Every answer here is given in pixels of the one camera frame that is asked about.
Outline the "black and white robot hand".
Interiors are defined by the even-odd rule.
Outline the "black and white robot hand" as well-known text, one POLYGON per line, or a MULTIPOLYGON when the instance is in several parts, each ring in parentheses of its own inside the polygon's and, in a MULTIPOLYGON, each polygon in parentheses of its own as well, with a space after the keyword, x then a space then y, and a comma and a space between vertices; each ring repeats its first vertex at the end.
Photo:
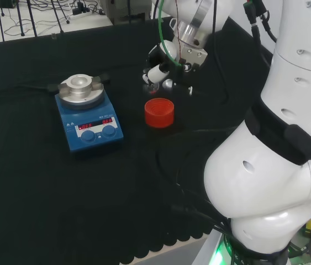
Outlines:
POLYGON ((149 94, 156 94, 160 90, 172 92, 182 89, 185 94, 192 96, 194 86, 191 85, 190 79, 199 67, 199 64, 183 59, 173 42, 160 42, 148 54, 146 68, 142 74, 145 82, 143 90, 149 94))

